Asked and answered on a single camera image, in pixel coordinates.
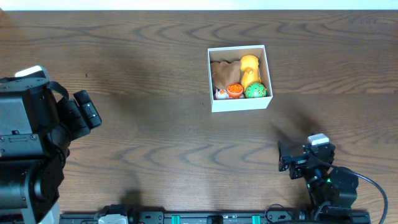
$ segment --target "white wall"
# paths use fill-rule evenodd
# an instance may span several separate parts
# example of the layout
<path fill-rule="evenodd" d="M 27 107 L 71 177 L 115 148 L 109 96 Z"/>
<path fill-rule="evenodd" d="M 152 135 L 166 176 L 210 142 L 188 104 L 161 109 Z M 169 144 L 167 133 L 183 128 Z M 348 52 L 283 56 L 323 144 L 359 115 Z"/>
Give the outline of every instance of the white wall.
<path fill-rule="evenodd" d="M 398 0 L 0 0 L 15 10 L 398 9 Z"/>

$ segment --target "open box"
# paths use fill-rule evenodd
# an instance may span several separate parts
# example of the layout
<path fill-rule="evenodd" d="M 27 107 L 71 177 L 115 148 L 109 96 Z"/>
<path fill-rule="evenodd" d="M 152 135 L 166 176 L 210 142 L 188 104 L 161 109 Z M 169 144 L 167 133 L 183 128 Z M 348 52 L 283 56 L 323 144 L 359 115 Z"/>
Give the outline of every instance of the open box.
<path fill-rule="evenodd" d="M 221 47 L 207 50 L 210 84 L 211 112 L 265 109 L 273 97 L 271 79 L 269 78 L 266 48 L 264 45 Z M 267 95 L 261 98 L 245 98 L 235 100 L 214 99 L 213 82 L 211 80 L 211 62 L 233 62 L 245 55 L 254 55 L 259 59 L 259 73 L 262 84 L 267 88 Z"/>

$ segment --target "wood grain surface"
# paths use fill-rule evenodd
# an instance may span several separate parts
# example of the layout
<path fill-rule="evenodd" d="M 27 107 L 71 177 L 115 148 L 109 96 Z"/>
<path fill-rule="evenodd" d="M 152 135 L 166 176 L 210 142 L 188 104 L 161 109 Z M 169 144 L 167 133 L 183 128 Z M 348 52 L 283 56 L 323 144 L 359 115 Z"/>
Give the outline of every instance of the wood grain surface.
<path fill-rule="evenodd" d="M 253 44 L 267 50 L 268 109 L 210 113 L 207 49 Z M 0 76 L 43 65 L 102 116 L 70 146 L 63 211 L 301 206 L 305 182 L 278 172 L 277 141 L 323 132 L 398 222 L 397 11 L 5 12 L 0 57 Z M 377 223 L 381 194 L 357 191 Z"/>

